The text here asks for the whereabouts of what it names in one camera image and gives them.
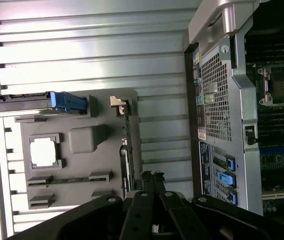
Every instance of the ribbed metal panel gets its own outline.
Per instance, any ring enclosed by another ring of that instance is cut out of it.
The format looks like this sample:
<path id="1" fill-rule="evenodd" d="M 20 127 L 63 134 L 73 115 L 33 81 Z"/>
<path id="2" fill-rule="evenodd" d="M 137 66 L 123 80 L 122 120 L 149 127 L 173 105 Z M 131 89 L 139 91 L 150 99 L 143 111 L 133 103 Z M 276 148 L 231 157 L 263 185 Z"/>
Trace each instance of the ribbed metal panel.
<path id="1" fill-rule="evenodd" d="M 1 0 L 1 93 L 134 88 L 144 169 L 166 172 L 168 190 L 190 199 L 182 35 L 200 2 Z M 23 183 L 20 129 L 11 119 L 4 125 L 12 128 L 5 133 L 10 179 Z M 25 211 L 24 184 L 10 187 L 13 210 Z M 29 227 L 16 224 L 15 232 Z"/>

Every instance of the metal side panel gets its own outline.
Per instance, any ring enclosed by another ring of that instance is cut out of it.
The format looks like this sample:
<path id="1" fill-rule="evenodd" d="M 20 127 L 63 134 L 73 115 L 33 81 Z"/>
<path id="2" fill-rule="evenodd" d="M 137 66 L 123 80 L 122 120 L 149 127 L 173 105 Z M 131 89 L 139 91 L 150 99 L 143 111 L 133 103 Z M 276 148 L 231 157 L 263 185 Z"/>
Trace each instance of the metal side panel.
<path id="1" fill-rule="evenodd" d="M 200 2 L 0 0 L 0 94 L 134 88 L 145 169 L 191 199 L 182 36 Z M 24 171 L 20 126 L 1 118 L 0 239 L 74 207 L 29 210 Z"/>
<path id="2" fill-rule="evenodd" d="M 205 127 L 199 131 L 213 151 L 235 158 L 238 206 L 262 214 L 259 150 L 257 144 L 248 145 L 245 137 L 245 127 L 254 128 L 255 136 L 257 133 L 255 87 L 245 76 L 244 34 L 240 35 L 241 31 L 236 36 L 237 68 L 232 69 L 223 52 L 228 38 L 200 60 Z M 211 160 L 211 168 L 214 171 L 219 166 Z M 219 198 L 225 197 L 220 189 L 217 192 Z"/>
<path id="3" fill-rule="evenodd" d="M 216 42 L 215 36 L 235 34 L 262 0 L 204 0 L 188 26 L 184 50 L 189 44 L 199 43 L 201 53 L 207 53 Z"/>

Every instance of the screw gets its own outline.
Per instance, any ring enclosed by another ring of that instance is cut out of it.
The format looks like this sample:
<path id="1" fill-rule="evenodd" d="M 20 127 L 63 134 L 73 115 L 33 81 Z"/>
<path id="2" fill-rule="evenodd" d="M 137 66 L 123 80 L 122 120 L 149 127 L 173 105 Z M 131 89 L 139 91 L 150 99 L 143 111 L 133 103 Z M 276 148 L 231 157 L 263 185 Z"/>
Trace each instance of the screw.
<path id="1" fill-rule="evenodd" d="M 165 194 L 164 194 L 166 197 L 171 197 L 171 196 L 173 196 L 173 193 L 171 193 L 171 192 L 166 192 Z"/>
<path id="2" fill-rule="evenodd" d="M 221 47 L 221 52 L 224 53 L 224 54 L 228 53 L 229 50 L 230 50 L 230 48 L 227 45 L 223 45 Z"/>
<path id="3" fill-rule="evenodd" d="M 200 197 L 198 200 L 199 200 L 201 203 L 205 203 L 205 202 L 206 202 L 206 198 L 204 198 L 204 197 Z"/>

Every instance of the blue tab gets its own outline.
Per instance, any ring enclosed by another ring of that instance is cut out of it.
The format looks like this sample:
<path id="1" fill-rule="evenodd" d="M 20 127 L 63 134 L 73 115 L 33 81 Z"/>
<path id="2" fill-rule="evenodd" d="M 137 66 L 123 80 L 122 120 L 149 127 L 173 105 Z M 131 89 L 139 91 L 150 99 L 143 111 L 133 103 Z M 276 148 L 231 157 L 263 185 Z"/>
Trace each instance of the blue tab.
<path id="1" fill-rule="evenodd" d="M 88 103 L 85 97 L 78 97 L 68 92 L 50 92 L 52 108 L 70 110 L 79 110 L 87 113 Z"/>
<path id="2" fill-rule="evenodd" d="M 234 205 L 237 205 L 237 193 L 236 191 L 230 191 L 228 199 L 230 200 L 231 203 Z"/>
<path id="3" fill-rule="evenodd" d="M 218 181 L 223 184 L 227 184 L 230 186 L 235 185 L 235 177 L 230 175 L 228 172 L 219 172 L 217 177 L 218 177 Z"/>
<path id="4" fill-rule="evenodd" d="M 226 163 L 228 169 L 230 169 L 231 171 L 235 171 L 235 158 L 231 156 L 226 156 Z"/>

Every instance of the circuit board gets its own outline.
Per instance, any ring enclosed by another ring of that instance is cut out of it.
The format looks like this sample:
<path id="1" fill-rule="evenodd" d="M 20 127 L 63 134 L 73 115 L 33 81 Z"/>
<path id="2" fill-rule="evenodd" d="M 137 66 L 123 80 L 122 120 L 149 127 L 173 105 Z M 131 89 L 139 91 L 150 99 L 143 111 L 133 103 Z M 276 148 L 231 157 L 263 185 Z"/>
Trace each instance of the circuit board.
<path id="1" fill-rule="evenodd" d="M 282 89 L 275 89 L 274 84 L 265 86 L 265 78 L 260 69 L 270 69 L 265 65 L 248 64 L 247 76 L 256 87 L 258 109 L 258 138 L 260 148 L 260 164 L 262 179 L 263 213 L 265 216 L 273 216 L 284 212 L 284 67 L 272 70 L 275 80 L 281 81 Z M 265 106 L 262 100 L 265 96 L 265 88 L 277 97 L 273 103 L 280 105 Z"/>

